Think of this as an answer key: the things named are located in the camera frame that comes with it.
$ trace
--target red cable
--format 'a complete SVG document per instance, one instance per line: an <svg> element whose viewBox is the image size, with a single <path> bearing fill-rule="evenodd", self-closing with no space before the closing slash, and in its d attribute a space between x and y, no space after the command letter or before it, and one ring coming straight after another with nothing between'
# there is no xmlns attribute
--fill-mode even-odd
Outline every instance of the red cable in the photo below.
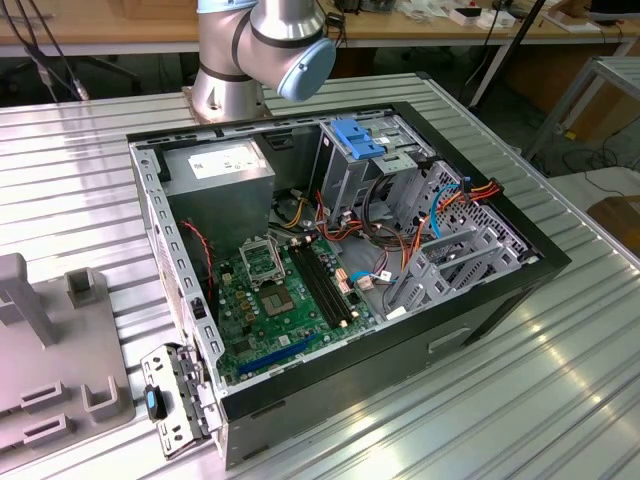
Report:
<svg viewBox="0 0 640 480"><path fill-rule="evenodd" d="M211 262L211 253L209 252L209 243L207 242L207 239L200 233L200 231L196 227L191 225L189 222L185 222L184 220L181 220L180 224L187 227L189 230L195 233L196 236L200 239L200 242L202 243L202 246L204 248L204 253L207 256L207 268L208 268L207 273L209 274L209 281L208 281L209 292L207 294L207 298L209 299L209 301L211 301L211 293L213 292L213 263Z"/></svg>
<svg viewBox="0 0 640 480"><path fill-rule="evenodd" d="M477 200L482 200L484 198L489 198L489 197L492 197L492 196L496 195L499 192L500 192L500 189L499 188L495 188L495 189L493 189L493 190L491 190L491 191L489 191L487 193L482 193L480 195L476 195L474 197L471 197L471 201L475 202Z"/></svg>

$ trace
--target black ram slot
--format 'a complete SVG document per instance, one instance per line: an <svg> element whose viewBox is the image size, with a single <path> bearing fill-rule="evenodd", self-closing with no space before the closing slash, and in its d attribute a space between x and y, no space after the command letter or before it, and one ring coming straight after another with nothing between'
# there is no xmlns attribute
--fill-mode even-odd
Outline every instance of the black ram slot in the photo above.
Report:
<svg viewBox="0 0 640 480"><path fill-rule="evenodd" d="M335 309L337 309L339 316L347 322L351 322L351 311L349 307L347 307L340 291L333 284L331 277L320 263L320 260L318 260L317 255L311 248L304 248L302 250L302 256L313 269L316 278L321 281L322 288L331 296L331 302L335 306Z"/></svg>
<svg viewBox="0 0 640 480"><path fill-rule="evenodd" d="M350 322L349 308L313 250L304 247L290 249L289 254L329 326L340 328L340 323L343 320Z"/></svg>

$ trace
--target blue plastic clip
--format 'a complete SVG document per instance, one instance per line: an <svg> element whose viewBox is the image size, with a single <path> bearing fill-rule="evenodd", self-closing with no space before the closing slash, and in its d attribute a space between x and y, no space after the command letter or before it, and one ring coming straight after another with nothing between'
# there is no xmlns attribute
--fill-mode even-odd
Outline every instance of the blue plastic clip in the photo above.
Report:
<svg viewBox="0 0 640 480"><path fill-rule="evenodd" d="M386 150L375 143L367 131L351 118L334 120L331 126L335 129L338 138L351 149L351 154L356 160L380 157L386 153Z"/></svg>

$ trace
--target slotted metal surface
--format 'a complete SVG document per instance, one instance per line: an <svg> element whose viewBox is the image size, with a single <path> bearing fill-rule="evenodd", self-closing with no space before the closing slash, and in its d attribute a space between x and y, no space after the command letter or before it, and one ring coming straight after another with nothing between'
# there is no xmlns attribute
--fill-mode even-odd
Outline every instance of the slotted metal surface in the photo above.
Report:
<svg viewBox="0 0 640 480"><path fill-rule="evenodd" d="M596 60L596 71L629 95L640 96L640 58L602 57Z"/></svg>
<svg viewBox="0 0 640 480"><path fill-rule="evenodd" d="M1 111L0 253L30 280L108 278L137 416L9 478L638 478L637 264L437 85L414 75L327 83L275 114L410 101L573 260L488 338L224 472L212 444L171 463L142 403L139 359L177 341L144 236L125 132L191 125L182 95Z"/></svg>

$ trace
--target motherboard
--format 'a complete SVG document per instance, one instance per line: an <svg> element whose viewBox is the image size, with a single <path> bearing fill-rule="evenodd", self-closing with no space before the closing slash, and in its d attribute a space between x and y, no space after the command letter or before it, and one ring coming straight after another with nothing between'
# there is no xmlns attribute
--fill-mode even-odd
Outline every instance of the motherboard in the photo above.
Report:
<svg viewBox="0 0 640 480"><path fill-rule="evenodd" d="M270 237L250 241L214 269L221 279L218 331L226 346L218 369L228 385L361 334L375 322L360 294L340 281L344 270L322 238L293 246L277 246Z"/></svg>

